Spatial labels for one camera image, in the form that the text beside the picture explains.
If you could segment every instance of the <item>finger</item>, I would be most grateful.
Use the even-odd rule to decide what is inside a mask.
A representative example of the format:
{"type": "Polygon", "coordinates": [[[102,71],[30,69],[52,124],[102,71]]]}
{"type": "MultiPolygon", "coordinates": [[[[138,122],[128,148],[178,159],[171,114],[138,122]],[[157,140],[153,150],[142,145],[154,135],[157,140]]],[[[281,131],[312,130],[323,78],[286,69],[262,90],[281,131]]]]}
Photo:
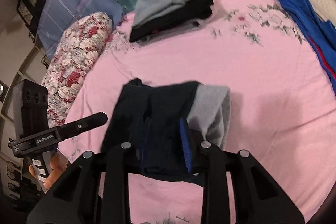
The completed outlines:
{"type": "Polygon", "coordinates": [[[37,178],[36,173],[35,173],[35,170],[34,170],[34,167],[33,167],[32,165],[29,165],[29,173],[30,173],[33,177],[37,178]]]}
{"type": "Polygon", "coordinates": [[[56,169],[60,165],[59,154],[55,153],[50,160],[50,167],[56,169]]]}
{"type": "Polygon", "coordinates": [[[56,182],[56,180],[58,180],[64,171],[65,168],[63,165],[59,165],[57,168],[55,168],[45,180],[43,184],[44,187],[49,189],[56,182]]]}

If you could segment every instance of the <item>folded gray cloth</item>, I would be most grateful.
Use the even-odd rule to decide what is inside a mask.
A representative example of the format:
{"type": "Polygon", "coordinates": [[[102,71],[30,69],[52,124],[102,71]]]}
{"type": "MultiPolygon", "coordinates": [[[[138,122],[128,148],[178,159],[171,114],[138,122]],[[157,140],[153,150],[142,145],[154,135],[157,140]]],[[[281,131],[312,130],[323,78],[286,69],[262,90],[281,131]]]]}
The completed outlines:
{"type": "Polygon", "coordinates": [[[220,148],[225,145],[231,116],[230,88],[199,85],[187,122],[189,128],[200,131],[204,140],[220,148]]]}
{"type": "Polygon", "coordinates": [[[191,0],[138,0],[135,6],[133,27],[177,10],[191,0]]]}

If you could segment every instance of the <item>red rose print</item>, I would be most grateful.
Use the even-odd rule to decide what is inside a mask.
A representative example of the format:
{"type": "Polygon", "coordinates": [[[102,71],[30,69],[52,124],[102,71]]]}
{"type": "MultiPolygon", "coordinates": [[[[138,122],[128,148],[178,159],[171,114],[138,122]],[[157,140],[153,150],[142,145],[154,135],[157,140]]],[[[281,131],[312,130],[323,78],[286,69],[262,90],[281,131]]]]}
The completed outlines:
{"type": "Polygon", "coordinates": [[[58,55],[58,54],[55,54],[53,60],[51,61],[51,65],[57,63],[58,60],[59,60],[59,55],[58,55]]]}
{"type": "Polygon", "coordinates": [[[99,27],[98,26],[94,26],[94,27],[92,27],[89,31],[88,31],[88,37],[90,38],[90,37],[92,37],[94,34],[96,34],[97,33],[97,31],[98,31],[98,29],[99,29],[99,27]]]}
{"type": "Polygon", "coordinates": [[[56,119],[58,117],[57,113],[53,109],[48,109],[49,116],[56,119]]]}
{"type": "Polygon", "coordinates": [[[77,71],[72,72],[67,79],[68,88],[71,87],[72,84],[78,84],[78,79],[80,77],[80,73],[77,71]]]}

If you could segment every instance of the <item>bed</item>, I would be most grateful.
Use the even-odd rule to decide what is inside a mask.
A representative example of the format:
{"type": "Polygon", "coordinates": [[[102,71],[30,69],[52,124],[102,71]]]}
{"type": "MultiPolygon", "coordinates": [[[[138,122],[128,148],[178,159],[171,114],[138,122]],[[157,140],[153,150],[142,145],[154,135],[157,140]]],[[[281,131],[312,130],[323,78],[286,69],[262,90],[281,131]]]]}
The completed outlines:
{"type": "MultiPolygon", "coordinates": [[[[308,223],[335,223],[335,95],[299,32],[287,35],[276,22],[268,29],[253,25],[253,7],[263,5],[268,11],[262,13],[280,16],[274,4],[276,0],[216,0],[215,17],[205,30],[184,35],[182,42],[172,38],[145,47],[127,42],[133,20],[128,14],[86,75],[65,122],[99,111],[111,117],[122,85],[135,77],[152,86],[187,80],[228,85],[232,119],[224,149],[250,150],[308,223]],[[252,26],[248,34],[237,29],[247,18],[252,26]],[[223,22],[227,27],[222,29],[223,22]]],[[[61,143],[60,152],[70,162],[85,150],[99,152],[107,126],[61,143]]],[[[184,218],[197,223],[201,196],[196,185],[130,177],[131,217],[136,224],[167,219],[184,223],[184,218]],[[157,209],[158,201],[166,208],[164,213],[157,209]]]]}

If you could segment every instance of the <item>black cloth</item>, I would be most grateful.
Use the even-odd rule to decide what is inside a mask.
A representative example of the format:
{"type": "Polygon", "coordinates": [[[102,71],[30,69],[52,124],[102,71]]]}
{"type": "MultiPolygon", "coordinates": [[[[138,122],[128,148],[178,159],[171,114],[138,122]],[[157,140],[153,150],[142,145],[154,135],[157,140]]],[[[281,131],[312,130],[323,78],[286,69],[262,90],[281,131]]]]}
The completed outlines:
{"type": "Polygon", "coordinates": [[[211,5],[213,5],[213,0],[191,0],[185,6],[167,15],[155,18],[140,27],[132,28],[129,41],[136,42],[150,34],[177,27],[194,18],[206,19],[212,15],[211,5]]]}
{"type": "Polygon", "coordinates": [[[179,124],[194,103],[199,82],[153,88],[140,79],[123,86],[101,152],[129,141],[138,151],[143,175],[160,180],[190,179],[179,124]]]}

